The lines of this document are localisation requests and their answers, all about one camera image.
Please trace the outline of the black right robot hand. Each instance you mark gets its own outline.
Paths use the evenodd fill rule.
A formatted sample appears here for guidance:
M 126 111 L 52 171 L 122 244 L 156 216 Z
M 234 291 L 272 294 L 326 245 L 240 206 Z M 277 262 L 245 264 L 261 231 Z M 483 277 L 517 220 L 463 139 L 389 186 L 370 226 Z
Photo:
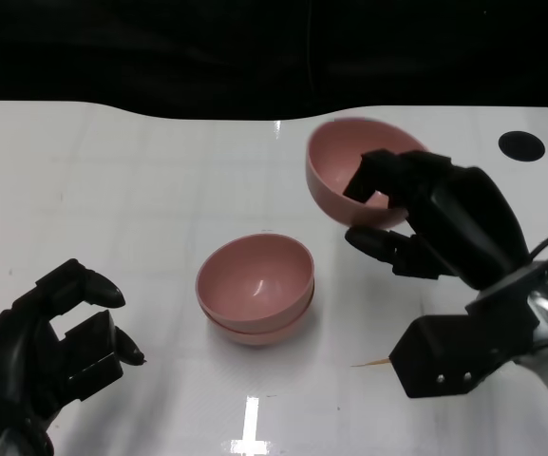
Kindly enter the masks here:
M 406 212 L 413 235 L 353 225 L 345 239 L 397 276 L 456 276 L 481 291 L 531 261 L 517 217 L 478 167 L 431 152 L 379 149 L 362 155 L 343 194 L 365 202 L 377 192 Z

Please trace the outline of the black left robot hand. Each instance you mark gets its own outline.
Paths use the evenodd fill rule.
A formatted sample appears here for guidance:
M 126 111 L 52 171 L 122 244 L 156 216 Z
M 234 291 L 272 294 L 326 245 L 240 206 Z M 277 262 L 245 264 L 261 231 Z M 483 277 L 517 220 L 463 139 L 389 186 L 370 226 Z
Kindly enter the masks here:
M 120 289 L 72 258 L 0 313 L 0 455 L 51 455 L 47 434 L 69 403 L 91 397 L 145 356 L 112 318 Z

